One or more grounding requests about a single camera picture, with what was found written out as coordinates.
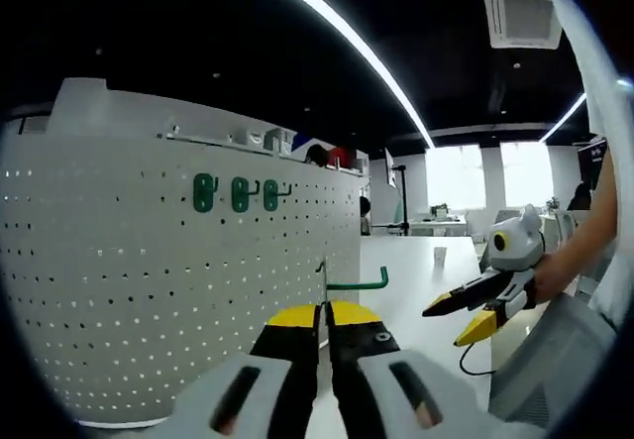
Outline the person's right hand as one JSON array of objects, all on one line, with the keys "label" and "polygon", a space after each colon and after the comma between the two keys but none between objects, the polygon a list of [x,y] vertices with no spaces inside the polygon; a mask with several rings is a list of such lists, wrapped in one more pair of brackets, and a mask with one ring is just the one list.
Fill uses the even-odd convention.
[{"label": "person's right hand", "polygon": [[583,269],[583,261],[563,251],[546,255],[534,268],[535,301],[542,304],[562,293]]}]

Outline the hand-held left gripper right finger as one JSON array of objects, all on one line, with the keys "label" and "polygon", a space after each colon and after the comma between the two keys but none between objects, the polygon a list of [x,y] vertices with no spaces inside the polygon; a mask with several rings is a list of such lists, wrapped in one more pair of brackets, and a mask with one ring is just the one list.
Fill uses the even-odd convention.
[{"label": "hand-held left gripper right finger", "polygon": [[495,418],[476,395],[419,352],[402,350],[361,305],[325,306],[333,393],[350,438],[489,438]]}]

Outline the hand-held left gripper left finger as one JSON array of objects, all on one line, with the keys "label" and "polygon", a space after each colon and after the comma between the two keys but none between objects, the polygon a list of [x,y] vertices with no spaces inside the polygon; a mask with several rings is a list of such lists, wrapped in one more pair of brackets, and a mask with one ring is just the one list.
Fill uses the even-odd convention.
[{"label": "hand-held left gripper left finger", "polygon": [[176,399],[172,438],[302,438],[317,393],[321,306],[279,310],[249,354],[207,372]]}]

